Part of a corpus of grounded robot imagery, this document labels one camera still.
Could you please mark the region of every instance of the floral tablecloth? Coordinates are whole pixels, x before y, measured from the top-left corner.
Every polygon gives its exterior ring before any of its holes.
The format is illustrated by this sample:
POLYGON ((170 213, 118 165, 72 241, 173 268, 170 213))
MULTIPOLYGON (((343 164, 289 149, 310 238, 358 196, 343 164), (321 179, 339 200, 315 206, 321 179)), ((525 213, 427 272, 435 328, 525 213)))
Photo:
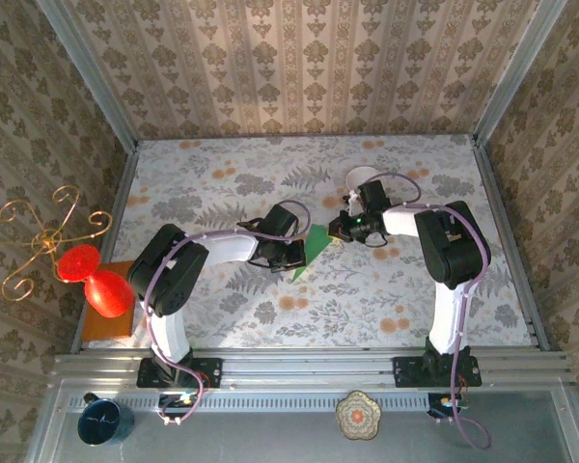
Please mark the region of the floral tablecloth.
MULTIPOLYGON (((143 142, 113 260, 135 259, 165 223, 189 233, 232 227, 283 199, 327 225, 344 206, 345 176, 373 166, 417 179, 427 203, 464 200, 491 247, 486 279, 472 300, 473 345, 530 343, 510 270, 466 135, 344 136, 143 142)), ((411 187, 385 180, 393 198, 411 187)), ((420 244, 391 237, 369 249, 333 242, 291 283, 241 262, 204 270, 184 310, 191 344, 203 347, 424 345, 435 288, 420 244)), ((87 347, 148 346, 141 308, 128 340, 87 347)))

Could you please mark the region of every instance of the orange wooden block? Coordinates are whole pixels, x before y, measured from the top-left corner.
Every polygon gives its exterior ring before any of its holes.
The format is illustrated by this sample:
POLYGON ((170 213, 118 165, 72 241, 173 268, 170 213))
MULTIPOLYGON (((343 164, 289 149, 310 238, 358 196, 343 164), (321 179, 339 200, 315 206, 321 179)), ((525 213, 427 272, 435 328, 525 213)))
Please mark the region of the orange wooden block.
MULTIPOLYGON (((99 270, 110 270, 118 273, 126 279, 126 272, 133 264, 133 260, 126 262, 102 263, 99 270)), ((133 313, 135 304, 123 315, 116 318, 105 318, 98 313, 95 308, 86 303, 86 318, 84 319, 84 330, 81 335, 83 341, 89 340, 115 340, 128 338, 131 336, 133 328, 133 313)))

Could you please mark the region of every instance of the red glass vase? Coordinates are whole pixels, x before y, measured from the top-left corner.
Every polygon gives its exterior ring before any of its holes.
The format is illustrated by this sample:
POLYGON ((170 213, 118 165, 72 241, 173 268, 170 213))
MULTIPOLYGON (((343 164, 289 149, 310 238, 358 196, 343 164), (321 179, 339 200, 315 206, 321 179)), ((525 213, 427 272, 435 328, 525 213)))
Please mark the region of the red glass vase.
POLYGON ((102 316, 120 316, 133 307, 133 289, 119 274, 98 270, 99 265, 97 248, 81 244, 65 252, 56 270, 58 276, 69 283, 85 281, 86 299, 102 316))

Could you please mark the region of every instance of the patterned wallpaper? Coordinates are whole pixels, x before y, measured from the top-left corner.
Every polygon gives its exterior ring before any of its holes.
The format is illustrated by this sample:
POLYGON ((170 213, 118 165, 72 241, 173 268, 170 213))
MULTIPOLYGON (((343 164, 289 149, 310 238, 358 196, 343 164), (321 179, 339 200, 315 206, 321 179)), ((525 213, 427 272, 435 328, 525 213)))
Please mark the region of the patterned wallpaper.
POLYGON ((569 0, 491 139, 516 241, 579 384, 579 0, 569 0))
MULTIPOLYGON (((56 224, 65 209, 51 193, 75 183, 84 198, 70 230, 88 230, 89 209, 111 208, 123 164, 111 127, 35 3, 0 1, 0 207, 27 197, 45 224, 56 224)), ((35 229, 30 215, 18 215, 12 225, 0 223, 0 237, 23 240, 35 229)), ((0 250, 0 284, 27 256, 0 250)), ((57 283, 47 260, 29 268, 37 281, 32 298, 11 303, 0 294, 1 463, 23 456, 44 376, 53 355, 69 350, 82 301, 81 287, 57 283)))
POLYGON ((538 0, 65 0, 139 139, 468 133, 538 0))

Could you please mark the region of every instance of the blue mug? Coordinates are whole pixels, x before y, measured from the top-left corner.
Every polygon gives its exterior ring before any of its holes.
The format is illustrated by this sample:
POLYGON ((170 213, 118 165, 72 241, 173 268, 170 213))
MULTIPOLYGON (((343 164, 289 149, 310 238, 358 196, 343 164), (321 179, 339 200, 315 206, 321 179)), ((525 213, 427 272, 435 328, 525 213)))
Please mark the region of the blue mug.
POLYGON ((79 417, 77 433, 90 446, 122 442, 135 425, 133 412, 109 398, 84 395, 88 404, 79 417))

